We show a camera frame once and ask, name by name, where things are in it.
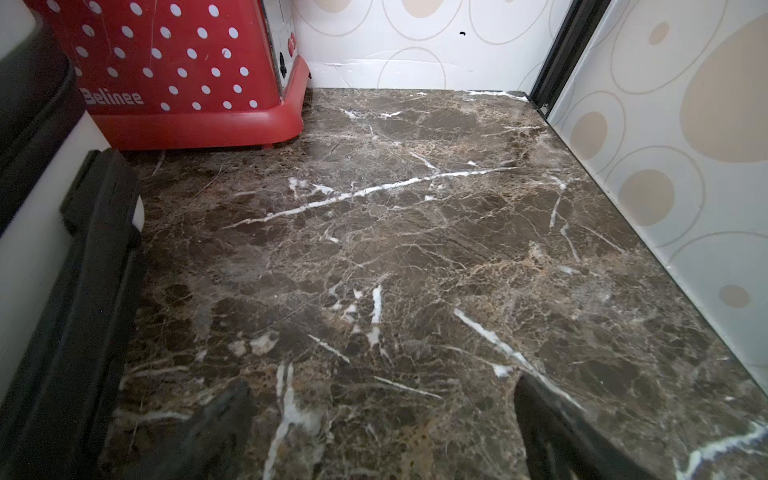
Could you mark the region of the red polka-dot toaster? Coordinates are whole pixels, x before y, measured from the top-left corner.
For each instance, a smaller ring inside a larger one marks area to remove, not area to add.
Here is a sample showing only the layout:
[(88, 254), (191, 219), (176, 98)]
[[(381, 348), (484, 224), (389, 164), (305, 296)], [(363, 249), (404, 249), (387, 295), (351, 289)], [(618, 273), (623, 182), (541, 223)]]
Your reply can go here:
[(120, 150), (273, 145), (310, 79), (289, 1), (33, 1)]

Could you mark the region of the white hard-shell suitcase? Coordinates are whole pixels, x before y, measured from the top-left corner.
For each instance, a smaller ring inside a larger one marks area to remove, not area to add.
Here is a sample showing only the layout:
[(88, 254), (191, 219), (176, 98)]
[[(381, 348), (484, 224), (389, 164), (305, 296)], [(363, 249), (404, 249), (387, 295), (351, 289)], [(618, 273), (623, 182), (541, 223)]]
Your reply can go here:
[(143, 213), (52, 26), (3, 2), (3, 478), (95, 476), (145, 271)]

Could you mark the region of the black corner frame post right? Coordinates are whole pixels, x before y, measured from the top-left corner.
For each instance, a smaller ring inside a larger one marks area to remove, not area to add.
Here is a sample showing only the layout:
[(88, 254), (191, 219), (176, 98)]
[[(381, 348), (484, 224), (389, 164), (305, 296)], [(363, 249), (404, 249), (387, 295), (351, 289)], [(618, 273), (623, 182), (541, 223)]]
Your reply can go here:
[(547, 118), (557, 103), (581, 55), (605, 15), (611, 0), (575, 0), (566, 12), (528, 99)]

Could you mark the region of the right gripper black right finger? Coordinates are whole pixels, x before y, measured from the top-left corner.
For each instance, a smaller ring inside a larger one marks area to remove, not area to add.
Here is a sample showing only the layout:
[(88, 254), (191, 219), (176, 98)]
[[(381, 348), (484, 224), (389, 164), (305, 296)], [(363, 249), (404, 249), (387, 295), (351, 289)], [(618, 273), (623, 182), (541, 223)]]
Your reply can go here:
[(652, 479), (595, 430), (563, 396), (530, 374), (515, 386), (514, 408), (532, 479)]

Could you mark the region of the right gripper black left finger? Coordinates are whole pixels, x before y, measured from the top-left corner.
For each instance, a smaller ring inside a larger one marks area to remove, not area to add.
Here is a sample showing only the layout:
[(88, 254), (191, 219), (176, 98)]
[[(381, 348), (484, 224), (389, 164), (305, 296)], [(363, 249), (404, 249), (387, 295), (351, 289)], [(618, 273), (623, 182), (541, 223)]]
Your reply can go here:
[(128, 467), (130, 479), (236, 479), (255, 413), (247, 383), (226, 389), (183, 422), (162, 446)]

